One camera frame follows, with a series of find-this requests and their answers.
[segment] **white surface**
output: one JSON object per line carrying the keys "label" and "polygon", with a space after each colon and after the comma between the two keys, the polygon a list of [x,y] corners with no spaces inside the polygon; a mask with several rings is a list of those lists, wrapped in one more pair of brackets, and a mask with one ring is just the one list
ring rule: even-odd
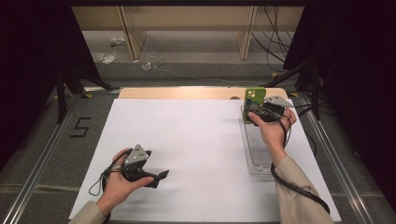
{"label": "white surface", "polygon": [[[112,220],[171,222],[279,221],[275,183],[248,174],[236,100],[115,100],[70,217],[99,197],[89,188],[117,152],[151,150],[144,169],[170,170],[157,189],[135,191]],[[303,168],[332,219],[341,218],[304,135],[292,127],[287,152]]]}

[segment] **wire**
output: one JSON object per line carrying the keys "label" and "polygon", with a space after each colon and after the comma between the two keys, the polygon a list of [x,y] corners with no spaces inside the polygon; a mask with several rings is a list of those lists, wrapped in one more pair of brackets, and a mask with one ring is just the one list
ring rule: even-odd
{"label": "wire", "polygon": [[[105,190],[106,187],[106,180],[108,179],[108,176],[110,175],[110,173],[112,173],[111,168],[113,168],[114,164],[116,164],[116,162],[121,159],[121,157],[125,156],[125,155],[129,155],[131,153],[132,149],[126,150],[124,152],[122,152],[113,162],[111,162],[111,164],[100,174],[99,179],[90,187],[90,189],[88,190],[88,192],[93,195],[93,196],[98,196],[101,192],[101,188],[100,186],[102,186],[102,189]],[[99,190],[98,192],[92,193],[92,188],[94,186],[96,186],[98,183],[100,183],[99,186]]]}
{"label": "wire", "polygon": [[311,140],[312,144],[314,145],[313,153],[314,153],[314,157],[316,157],[316,156],[317,156],[317,152],[318,152],[317,144],[315,143],[314,138],[313,138],[311,135],[309,135],[308,132],[306,132],[306,131],[304,130],[304,133],[305,133],[306,136],[308,136],[308,138]]}
{"label": "wire", "polygon": [[266,14],[266,16],[267,16],[267,18],[268,18],[268,20],[269,20],[269,22],[270,22],[270,24],[271,24],[271,26],[273,28],[273,35],[271,36],[270,40],[273,41],[272,38],[273,38],[274,34],[276,34],[278,42],[281,43],[281,45],[279,45],[279,48],[282,51],[283,56],[286,57],[286,55],[285,55],[285,53],[283,52],[283,49],[282,49],[282,46],[284,46],[284,44],[283,44],[282,39],[280,38],[279,33],[277,31],[277,14],[278,14],[278,11],[279,11],[279,7],[278,6],[274,7],[274,14],[275,14],[275,22],[274,23],[272,22],[266,7],[264,7],[264,11],[265,11],[265,14]]}
{"label": "wire", "polygon": [[262,47],[267,53],[271,54],[272,56],[276,57],[278,60],[280,60],[282,63],[285,62],[285,60],[279,58],[278,56],[276,56],[271,50],[269,50],[268,48],[266,48],[257,38],[256,36],[251,33],[253,38],[256,40],[256,42],[260,45],[260,47]]}
{"label": "wire", "polygon": [[288,136],[288,140],[286,141],[286,144],[285,144],[285,147],[286,147],[286,145],[287,145],[287,144],[288,144],[288,142],[289,142],[290,136],[291,136],[291,120],[289,119],[289,117],[288,117],[288,116],[282,115],[282,117],[285,117],[285,118],[287,118],[287,119],[288,119],[288,121],[289,121],[289,126],[290,126],[290,128],[289,128],[289,136]]}
{"label": "wire", "polygon": [[290,40],[292,40],[292,39],[293,39],[293,37],[291,37],[291,35],[289,34],[289,32],[286,32],[286,34],[288,34],[288,36],[289,36]]}
{"label": "wire", "polygon": [[305,106],[311,106],[311,104],[309,104],[309,105],[297,105],[297,106],[295,106],[294,108],[300,108],[300,107],[305,107]]}
{"label": "wire", "polygon": [[[149,54],[148,51],[146,50],[146,48],[144,47],[144,45],[143,45],[142,43],[138,43],[138,44],[141,46],[141,48],[142,48],[142,50],[143,50],[144,52],[146,52],[147,54]],[[200,77],[193,77],[193,76],[183,76],[183,75],[177,74],[177,73],[172,72],[172,71],[169,71],[169,70],[161,69],[161,68],[159,68],[155,63],[150,63],[150,64],[153,65],[154,69],[156,69],[156,70],[158,70],[158,71],[160,71],[160,72],[169,73],[169,74],[171,74],[171,75],[173,75],[173,76],[175,76],[175,77],[192,78],[192,79],[200,80],[200,81],[219,81],[219,82],[225,82],[225,83],[231,83],[231,84],[258,84],[258,85],[260,85],[260,86],[263,86],[263,85],[268,84],[268,83],[262,83],[262,82],[257,82],[257,81],[231,81],[231,80],[220,79],[220,78],[200,78]],[[275,68],[273,68],[273,67],[271,66],[271,64],[269,64],[269,62],[268,62],[268,65],[269,65],[269,66],[271,67],[271,69],[273,69],[274,71],[281,72],[281,73],[286,72],[286,71],[276,70]],[[278,86],[287,86],[287,85],[292,84],[292,83],[294,83],[294,82],[296,82],[296,81],[292,81],[292,82],[289,82],[289,83],[286,83],[286,84],[279,84]]]}
{"label": "wire", "polygon": [[[271,38],[270,38],[268,35],[266,35],[264,31],[262,31],[262,34],[265,35],[265,37],[267,37],[269,40],[271,40]],[[276,43],[276,44],[278,44],[278,45],[282,45],[283,47],[290,48],[289,45],[286,45],[286,44],[283,44],[283,43],[279,43],[279,42],[277,42],[277,41],[275,41],[275,40],[271,40],[271,41],[274,42],[274,43]]]}
{"label": "wire", "polygon": [[[330,107],[329,105],[326,105],[326,104],[320,104],[318,107]],[[301,106],[298,106],[298,107],[302,107],[302,106],[308,106],[306,109],[304,109],[304,110],[302,110],[299,114],[298,114],[298,116],[300,117],[300,116],[302,116],[304,113],[306,113],[306,112],[308,112],[309,110],[312,110],[314,107],[312,106],[312,105],[301,105]],[[328,114],[328,115],[332,115],[332,114],[330,114],[330,113],[327,113],[327,112],[324,112],[324,111],[322,111],[322,110],[319,110],[320,112],[322,112],[322,113],[324,113],[324,114]]]}
{"label": "wire", "polygon": [[[287,140],[286,140],[287,131],[286,131],[285,125],[280,120],[280,118],[276,118],[276,120],[279,122],[280,126],[283,129],[283,133],[284,133],[284,147],[286,147],[286,144],[287,144]],[[274,166],[273,163],[271,163],[271,174],[273,175],[274,179],[276,181],[278,181],[280,184],[284,185],[285,187],[287,187],[287,188],[289,188],[289,189],[291,189],[291,190],[293,190],[293,191],[295,191],[295,192],[297,192],[299,194],[302,194],[303,196],[313,200],[316,203],[319,203],[323,207],[323,209],[326,210],[326,212],[328,214],[330,214],[329,205],[327,205],[317,195],[315,195],[315,194],[313,194],[313,193],[311,193],[311,192],[309,192],[309,191],[307,191],[305,189],[302,189],[302,188],[300,188],[298,186],[295,186],[295,185],[291,184],[290,182],[288,182],[287,180],[281,178],[279,175],[277,175],[277,173],[275,172],[275,166]]]}

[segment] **beige sleeve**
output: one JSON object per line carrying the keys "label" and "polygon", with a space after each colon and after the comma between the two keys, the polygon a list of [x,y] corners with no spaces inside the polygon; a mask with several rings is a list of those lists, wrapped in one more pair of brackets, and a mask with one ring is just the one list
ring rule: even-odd
{"label": "beige sleeve", "polygon": [[[317,196],[318,192],[300,166],[291,157],[283,158],[276,173],[291,184]],[[333,223],[326,210],[313,200],[306,198],[276,181],[281,223]]]}
{"label": "beige sleeve", "polygon": [[102,224],[104,220],[102,211],[95,202],[89,201],[70,220],[69,224]]}

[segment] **metal rail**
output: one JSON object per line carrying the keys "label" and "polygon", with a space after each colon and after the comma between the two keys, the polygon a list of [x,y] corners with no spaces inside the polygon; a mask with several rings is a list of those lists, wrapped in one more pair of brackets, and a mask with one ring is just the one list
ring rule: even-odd
{"label": "metal rail", "polygon": [[13,204],[10,206],[6,218],[3,221],[4,224],[18,223],[19,219],[21,218],[23,210],[28,204],[29,199],[33,194],[33,191],[35,190],[35,186],[38,180],[40,179],[40,177],[42,176],[44,169],[46,168],[50,160],[50,157],[62,136],[64,127],[67,124],[67,121],[69,120],[69,117],[73,109],[75,108],[75,105],[77,104],[79,98],[80,98],[79,95],[74,95],[71,98],[70,105],[64,116],[64,119],[62,120],[61,123],[56,124],[56,127],[52,132],[52,135],[49,138],[48,143],[44,147],[43,152],[41,153],[37,163],[35,164],[35,167],[32,170],[32,173],[29,174],[29,177],[27,178],[26,182],[23,184],[20,193],[16,197]]}
{"label": "metal rail", "polygon": [[[301,94],[301,100],[303,101],[304,105],[310,104],[308,97],[304,93]],[[337,175],[337,178],[340,181],[340,185],[343,188],[353,211],[355,212],[359,223],[374,223],[368,211],[367,205],[365,204],[363,198],[359,195],[358,190],[356,189],[351,178],[349,177],[349,174],[347,173],[347,170],[344,167],[343,163],[341,163],[337,152],[332,146],[332,141],[326,134],[320,120],[316,120],[315,116],[310,111],[307,113],[307,115],[309,121],[314,127],[315,133],[317,134],[320,143],[323,146],[329,162],[332,165],[332,169]]]}

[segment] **right hand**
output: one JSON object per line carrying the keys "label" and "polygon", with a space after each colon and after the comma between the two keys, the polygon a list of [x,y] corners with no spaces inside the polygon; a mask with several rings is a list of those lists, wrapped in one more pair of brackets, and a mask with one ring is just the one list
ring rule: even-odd
{"label": "right hand", "polygon": [[[284,132],[282,127],[278,122],[264,122],[258,115],[252,112],[247,113],[247,115],[259,126],[262,140],[265,145],[267,145],[273,163],[276,166],[277,163],[287,155],[283,148]],[[294,112],[286,107],[284,116],[282,116],[280,120],[285,126],[286,131],[288,131],[291,125],[296,122],[297,118],[295,117]]]}

